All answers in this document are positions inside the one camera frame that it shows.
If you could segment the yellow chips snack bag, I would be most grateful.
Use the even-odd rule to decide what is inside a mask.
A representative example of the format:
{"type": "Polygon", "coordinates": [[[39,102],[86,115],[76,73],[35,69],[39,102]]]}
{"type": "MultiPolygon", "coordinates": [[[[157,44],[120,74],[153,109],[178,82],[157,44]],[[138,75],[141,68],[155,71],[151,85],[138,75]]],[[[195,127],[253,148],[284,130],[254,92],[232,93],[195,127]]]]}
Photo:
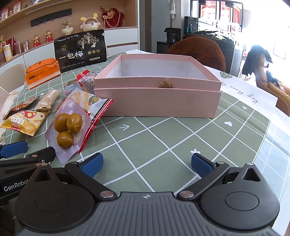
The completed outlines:
{"type": "Polygon", "coordinates": [[[50,110],[43,112],[20,111],[7,118],[1,128],[11,129],[33,137],[49,113],[50,110]]]}

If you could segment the braised eggs vacuum pack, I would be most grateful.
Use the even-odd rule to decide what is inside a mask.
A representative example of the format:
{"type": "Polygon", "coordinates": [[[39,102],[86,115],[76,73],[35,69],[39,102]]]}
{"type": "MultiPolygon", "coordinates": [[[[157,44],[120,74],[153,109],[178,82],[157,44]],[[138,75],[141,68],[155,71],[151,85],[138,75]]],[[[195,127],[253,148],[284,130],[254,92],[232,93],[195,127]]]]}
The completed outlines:
{"type": "Polygon", "coordinates": [[[81,149],[90,123],[89,115],[75,100],[68,99],[61,105],[45,138],[62,164],[81,149]]]}

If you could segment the dark red chicken snack pouch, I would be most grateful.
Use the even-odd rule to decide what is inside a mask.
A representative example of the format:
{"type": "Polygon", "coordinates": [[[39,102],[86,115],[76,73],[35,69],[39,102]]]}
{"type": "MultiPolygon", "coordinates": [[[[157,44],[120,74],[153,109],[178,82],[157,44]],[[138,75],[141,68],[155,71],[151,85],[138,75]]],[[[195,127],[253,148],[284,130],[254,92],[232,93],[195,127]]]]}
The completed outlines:
{"type": "Polygon", "coordinates": [[[12,107],[6,114],[3,116],[3,120],[6,120],[8,117],[10,117],[13,114],[16,114],[19,111],[22,111],[23,109],[26,109],[28,106],[30,106],[35,100],[37,100],[39,97],[33,97],[29,98],[18,105],[12,107]]]}

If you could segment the beige grain bar packet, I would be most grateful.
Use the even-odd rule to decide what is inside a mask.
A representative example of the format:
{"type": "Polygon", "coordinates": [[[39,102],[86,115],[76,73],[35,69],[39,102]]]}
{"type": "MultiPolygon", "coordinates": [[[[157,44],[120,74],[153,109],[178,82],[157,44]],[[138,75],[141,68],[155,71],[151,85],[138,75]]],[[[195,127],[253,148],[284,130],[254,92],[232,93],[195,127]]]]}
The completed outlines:
{"type": "Polygon", "coordinates": [[[34,109],[39,112],[49,111],[52,109],[55,100],[59,97],[60,94],[61,90],[59,89],[49,90],[48,93],[37,103],[34,109]]]}

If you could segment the red-edged biscuit snack bag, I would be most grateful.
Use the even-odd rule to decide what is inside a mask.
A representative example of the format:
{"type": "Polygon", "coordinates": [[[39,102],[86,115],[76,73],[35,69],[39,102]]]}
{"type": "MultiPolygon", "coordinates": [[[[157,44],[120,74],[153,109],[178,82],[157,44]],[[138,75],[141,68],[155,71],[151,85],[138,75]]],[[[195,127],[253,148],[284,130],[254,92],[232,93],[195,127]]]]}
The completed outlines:
{"type": "Polygon", "coordinates": [[[91,119],[90,127],[88,128],[84,136],[82,146],[78,151],[78,153],[80,153],[84,149],[98,121],[105,114],[106,110],[112,105],[113,100],[111,98],[101,99],[94,94],[83,91],[79,88],[75,88],[71,94],[64,99],[58,111],[65,106],[69,99],[76,101],[91,119]]]}

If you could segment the small red-label clear packet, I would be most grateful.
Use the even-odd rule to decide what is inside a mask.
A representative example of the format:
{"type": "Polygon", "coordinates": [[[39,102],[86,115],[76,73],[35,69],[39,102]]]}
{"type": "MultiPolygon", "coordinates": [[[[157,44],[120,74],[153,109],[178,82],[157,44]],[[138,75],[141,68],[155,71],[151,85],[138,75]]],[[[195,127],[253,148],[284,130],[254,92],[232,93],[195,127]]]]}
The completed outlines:
{"type": "Polygon", "coordinates": [[[94,94],[95,82],[94,79],[97,73],[85,70],[76,76],[76,79],[83,91],[94,94]]]}

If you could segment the green checkered tablecloth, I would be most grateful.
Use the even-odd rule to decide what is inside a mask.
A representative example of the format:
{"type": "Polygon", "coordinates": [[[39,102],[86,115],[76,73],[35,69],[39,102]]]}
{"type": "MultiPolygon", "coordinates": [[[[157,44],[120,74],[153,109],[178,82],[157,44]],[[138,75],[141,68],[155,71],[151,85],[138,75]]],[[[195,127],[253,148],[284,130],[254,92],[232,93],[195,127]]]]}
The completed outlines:
{"type": "Polygon", "coordinates": [[[211,119],[105,115],[71,161],[101,153],[104,165],[95,179],[116,193],[177,193],[199,180],[194,153],[241,167],[255,161],[268,126],[269,119],[222,93],[211,119]]]}

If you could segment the orange tissue box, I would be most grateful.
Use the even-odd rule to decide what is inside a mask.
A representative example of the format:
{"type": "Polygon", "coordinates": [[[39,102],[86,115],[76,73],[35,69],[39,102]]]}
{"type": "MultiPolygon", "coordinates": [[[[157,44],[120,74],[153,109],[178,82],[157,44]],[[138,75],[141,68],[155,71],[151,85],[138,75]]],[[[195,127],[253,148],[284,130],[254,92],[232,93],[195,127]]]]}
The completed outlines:
{"type": "Polygon", "coordinates": [[[59,63],[54,58],[39,61],[26,69],[26,85],[29,90],[52,80],[61,74],[59,63]]]}

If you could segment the pink gift box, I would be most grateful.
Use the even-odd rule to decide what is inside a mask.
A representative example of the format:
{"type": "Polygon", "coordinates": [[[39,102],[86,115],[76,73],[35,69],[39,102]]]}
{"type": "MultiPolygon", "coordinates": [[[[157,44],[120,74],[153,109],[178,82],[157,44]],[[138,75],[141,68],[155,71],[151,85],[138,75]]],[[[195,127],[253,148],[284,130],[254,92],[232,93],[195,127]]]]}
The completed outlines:
{"type": "Polygon", "coordinates": [[[213,118],[221,81],[190,56],[122,54],[94,79],[108,116],[213,118]]]}

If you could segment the black plum snack bag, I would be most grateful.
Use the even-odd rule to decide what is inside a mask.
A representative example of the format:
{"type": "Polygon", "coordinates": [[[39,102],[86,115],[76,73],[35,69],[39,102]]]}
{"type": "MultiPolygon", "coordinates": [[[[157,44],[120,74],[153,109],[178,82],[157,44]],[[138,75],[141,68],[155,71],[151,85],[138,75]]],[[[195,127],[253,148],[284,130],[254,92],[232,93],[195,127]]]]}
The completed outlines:
{"type": "Polygon", "coordinates": [[[107,61],[102,29],[59,37],[54,40],[54,49],[61,73],[107,61]]]}

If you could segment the red doll figurine left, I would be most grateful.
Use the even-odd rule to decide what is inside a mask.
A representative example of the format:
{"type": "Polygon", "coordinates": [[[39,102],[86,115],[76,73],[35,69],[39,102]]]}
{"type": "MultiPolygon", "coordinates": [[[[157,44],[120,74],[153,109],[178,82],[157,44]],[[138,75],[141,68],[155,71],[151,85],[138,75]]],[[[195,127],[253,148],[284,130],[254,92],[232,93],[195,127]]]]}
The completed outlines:
{"type": "Polygon", "coordinates": [[[35,35],[33,38],[33,48],[40,46],[40,38],[38,35],[35,35]]]}

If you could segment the red doll figurine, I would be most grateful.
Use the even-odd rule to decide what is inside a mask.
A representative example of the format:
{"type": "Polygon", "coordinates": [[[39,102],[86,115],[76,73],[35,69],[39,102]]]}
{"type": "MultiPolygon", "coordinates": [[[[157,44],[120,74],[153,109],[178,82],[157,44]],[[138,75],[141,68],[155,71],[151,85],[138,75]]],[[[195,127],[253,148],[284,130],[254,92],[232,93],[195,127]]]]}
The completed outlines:
{"type": "Polygon", "coordinates": [[[48,43],[48,42],[51,42],[51,41],[53,41],[54,39],[53,39],[53,37],[52,37],[52,33],[51,33],[51,31],[50,30],[48,30],[47,32],[46,32],[46,43],[48,43]]]}
{"type": "Polygon", "coordinates": [[[33,48],[40,46],[40,38],[38,35],[35,35],[33,38],[33,48]]]}

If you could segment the red doll figurine right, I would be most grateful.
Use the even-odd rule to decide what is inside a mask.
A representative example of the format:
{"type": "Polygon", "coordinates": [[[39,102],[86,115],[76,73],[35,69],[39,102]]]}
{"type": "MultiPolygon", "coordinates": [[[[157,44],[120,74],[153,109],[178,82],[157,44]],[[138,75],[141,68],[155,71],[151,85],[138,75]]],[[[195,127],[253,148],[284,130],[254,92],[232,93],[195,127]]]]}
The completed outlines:
{"type": "Polygon", "coordinates": [[[53,39],[53,37],[52,37],[52,33],[51,33],[51,31],[50,30],[48,30],[47,32],[46,32],[46,43],[48,43],[48,42],[51,42],[51,41],[53,41],[54,39],[53,39]]]}

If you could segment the brown upholstered chair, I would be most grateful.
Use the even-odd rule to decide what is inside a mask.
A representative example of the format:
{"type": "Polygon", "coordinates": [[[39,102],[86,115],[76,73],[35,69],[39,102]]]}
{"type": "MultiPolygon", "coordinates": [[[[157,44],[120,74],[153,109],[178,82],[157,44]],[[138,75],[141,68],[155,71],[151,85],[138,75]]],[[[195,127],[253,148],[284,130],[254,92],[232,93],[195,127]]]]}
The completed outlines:
{"type": "Polygon", "coordinates": [[[226,59],[218,44],[212,39],[201,36],[192,36],[173,44],[168,54],[191,56],[199,63],[226,71],[226,59]]]}

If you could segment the white flower vase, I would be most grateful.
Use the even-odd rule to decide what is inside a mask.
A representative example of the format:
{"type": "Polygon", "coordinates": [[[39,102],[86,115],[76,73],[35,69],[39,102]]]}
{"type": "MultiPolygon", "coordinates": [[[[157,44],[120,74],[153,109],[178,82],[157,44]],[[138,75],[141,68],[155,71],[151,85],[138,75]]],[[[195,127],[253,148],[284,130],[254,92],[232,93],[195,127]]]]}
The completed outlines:
{"type": "Polygon", "coordinates": [[[65,20],[61,23],[64,28],[61,30],[63,35],[71,35],[73,32],[74,28],[71,26],[71,22],[68,20],[65,20]]]}

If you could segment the white sideboard cabinet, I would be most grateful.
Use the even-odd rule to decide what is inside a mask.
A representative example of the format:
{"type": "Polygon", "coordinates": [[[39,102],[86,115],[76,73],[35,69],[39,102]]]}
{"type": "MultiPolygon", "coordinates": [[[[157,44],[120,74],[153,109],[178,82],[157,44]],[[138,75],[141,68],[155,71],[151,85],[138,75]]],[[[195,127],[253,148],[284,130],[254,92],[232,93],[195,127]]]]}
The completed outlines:
{"type": "Polygon", "coordinates": [[[36,64],[39,61],[55,58],[60,61],[61,69],[76,69],[81,66],[99,63],[97,57],[113,56],[130,50],[138,50],[139,28],[122,27],[105,30],[91,31],[98,33],[97,42],[86,43],[86,32],[62,36],[55,42],[45,43],[22,53],[12,60],[1,65],[1,73],[4,73],[15,65],[21,65],[21,69],[36,64]]]}

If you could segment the white rabbit figurine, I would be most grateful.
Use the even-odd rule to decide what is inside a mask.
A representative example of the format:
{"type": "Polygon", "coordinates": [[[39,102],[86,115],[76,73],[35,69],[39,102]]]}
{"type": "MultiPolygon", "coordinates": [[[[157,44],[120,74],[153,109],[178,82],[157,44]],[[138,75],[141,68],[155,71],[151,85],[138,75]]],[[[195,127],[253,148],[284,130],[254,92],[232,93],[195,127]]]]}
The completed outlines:
{"type": "Polygon", "coordinates": [[[97,30],[101,25],[97,16],[98,14],[94,13],[90,18],[81,17],[80,20],[82,21],[82,24],[80,25],[80,29],[83,31],[97,30]]]}

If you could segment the black water dispenser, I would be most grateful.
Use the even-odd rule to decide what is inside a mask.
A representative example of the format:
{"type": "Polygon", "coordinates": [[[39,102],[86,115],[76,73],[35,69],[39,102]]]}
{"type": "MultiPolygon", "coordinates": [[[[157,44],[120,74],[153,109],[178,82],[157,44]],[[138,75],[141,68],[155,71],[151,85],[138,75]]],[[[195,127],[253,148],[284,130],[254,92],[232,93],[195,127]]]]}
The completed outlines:
{"type": "Polygon", "coordinates": [[[180,28],[165,28],[164,32],[167,34],[166,42],[157,41],[156,52],[158,54],[167,54],[169,48],[181,40],[180,28]]]}

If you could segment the red floral ornament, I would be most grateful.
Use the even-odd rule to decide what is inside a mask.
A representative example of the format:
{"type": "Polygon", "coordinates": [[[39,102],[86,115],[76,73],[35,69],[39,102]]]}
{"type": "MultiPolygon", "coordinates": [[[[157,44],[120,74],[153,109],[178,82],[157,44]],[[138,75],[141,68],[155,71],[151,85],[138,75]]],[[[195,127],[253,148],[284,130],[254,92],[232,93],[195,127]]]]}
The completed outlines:
{"type": "Polygon", "coordinates": [[[118,11],[116,8],[113,7],[100,7],[100,10],[102,12],[105,29],[119,28],[123,26],[123,12],[118,11]]]}

